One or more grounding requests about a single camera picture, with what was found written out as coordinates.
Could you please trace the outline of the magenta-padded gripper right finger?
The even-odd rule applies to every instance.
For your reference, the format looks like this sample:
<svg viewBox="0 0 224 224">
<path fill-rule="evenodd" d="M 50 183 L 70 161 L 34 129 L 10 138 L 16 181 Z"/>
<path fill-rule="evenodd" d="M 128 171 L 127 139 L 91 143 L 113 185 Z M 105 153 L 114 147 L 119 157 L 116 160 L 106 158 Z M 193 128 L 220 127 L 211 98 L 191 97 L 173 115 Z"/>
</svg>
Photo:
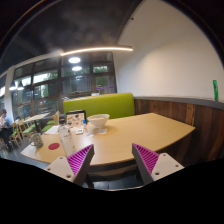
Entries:
<svg viewBox="0 0 224 224">
<path fill-rule="evenodd" d="M 158 154 L 135 143 L 132 144 L 132 154 L 145 185 L 183 169 L 169 154 Z"/>
</svg>

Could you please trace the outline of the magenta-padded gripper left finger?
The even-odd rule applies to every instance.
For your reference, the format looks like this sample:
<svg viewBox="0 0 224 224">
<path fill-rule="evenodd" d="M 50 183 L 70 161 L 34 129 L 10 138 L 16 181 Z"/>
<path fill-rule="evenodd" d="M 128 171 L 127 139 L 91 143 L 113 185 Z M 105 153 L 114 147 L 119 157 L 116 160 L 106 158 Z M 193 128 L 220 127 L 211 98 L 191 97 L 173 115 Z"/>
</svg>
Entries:
<svg viewBox="0 0 224 224">
<path fill-rule="evenodd" d="M 68 157 L 59 156 L 46 168 L 46 171 L 82 186 L 93 156 L 94 145 L 91 144 Z"/>
</svg>

